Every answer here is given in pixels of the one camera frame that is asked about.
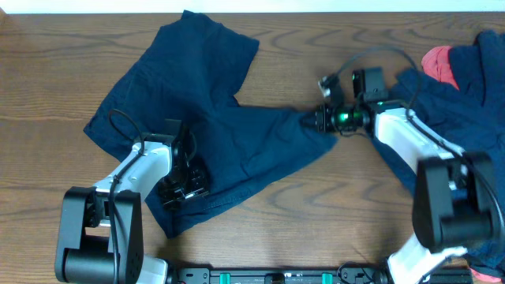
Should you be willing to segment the dark navy shorts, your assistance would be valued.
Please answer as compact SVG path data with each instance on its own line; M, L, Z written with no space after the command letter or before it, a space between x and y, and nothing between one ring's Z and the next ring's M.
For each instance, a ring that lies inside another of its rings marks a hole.
M301 125L289 108L241 106L244 83L259 42L202 13L185 11L162 26L151 46L115 84L84 127L116 159L130 153L138 132L164 133L183 121L196 138L196 159L210 176L206 196L175 211L152 192L146 199L169 238L247 200L267 185L316 161L336 138Z

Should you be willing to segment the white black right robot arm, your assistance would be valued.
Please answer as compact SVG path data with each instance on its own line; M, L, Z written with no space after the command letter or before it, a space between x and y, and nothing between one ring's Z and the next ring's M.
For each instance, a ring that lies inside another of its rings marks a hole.
M471 282L438 269L486 241L504 246L504 215L494 190L494 170L484 152L465 151L442 138L398 100L323 104L302 120L320 133L366 131L387 145L415 174L412 223L414 233L392 253L383 268L354 266L337 275L344 283Z

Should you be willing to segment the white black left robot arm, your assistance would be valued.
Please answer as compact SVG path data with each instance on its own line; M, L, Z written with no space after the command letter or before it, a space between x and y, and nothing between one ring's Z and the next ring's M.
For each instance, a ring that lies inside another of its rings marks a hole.
M141 207L150 194L171 212L208 193L195 159L196 138L179 120L164 134L143 133L127 158L91 187L72 187L62 201L54 265L66 283L176 283L167 261L144 254Z

